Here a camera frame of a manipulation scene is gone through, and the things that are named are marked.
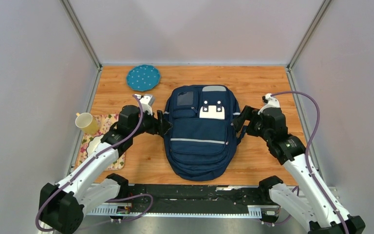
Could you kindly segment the navy blue backpack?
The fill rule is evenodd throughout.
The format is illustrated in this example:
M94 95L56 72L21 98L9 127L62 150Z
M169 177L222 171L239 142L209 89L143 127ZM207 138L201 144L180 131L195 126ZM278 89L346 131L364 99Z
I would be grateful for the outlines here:
M167 160L173 171L190 181L220 177L233 159L246 132L236 130L240 115L233 92L223 85L189 85L174 89L164 118L172 128L164 135Z

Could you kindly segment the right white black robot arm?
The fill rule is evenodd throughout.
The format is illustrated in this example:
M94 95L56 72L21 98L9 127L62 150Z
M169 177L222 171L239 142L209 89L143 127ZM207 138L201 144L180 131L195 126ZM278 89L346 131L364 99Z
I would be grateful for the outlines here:
M259 182L259 200L284 208L309 234L361 234L366 225L353 216L332 194L313 166L301 140L288 133L286 118L279 107L262 110L245 106L232 122L235 129L261 137L280 165L298 183L305 200L290 191L277 176Z

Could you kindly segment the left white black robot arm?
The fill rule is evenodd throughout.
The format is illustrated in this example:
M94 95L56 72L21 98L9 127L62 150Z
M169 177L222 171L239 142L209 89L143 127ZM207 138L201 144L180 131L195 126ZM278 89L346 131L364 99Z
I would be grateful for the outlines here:
M72 173L55 184L47 183L40 191L36 227L45 231L40 223L49 225L47 231L56 230L72 234L81 225L86 214L102 203L115 199L124 202L129 197L125 179L112 174L96 186L92 183L113 162L117 161L133 144L133 138L148 133L163 137L172 127L162 111L149 113L146 108L127 105L118 120L102 136L93 153Z

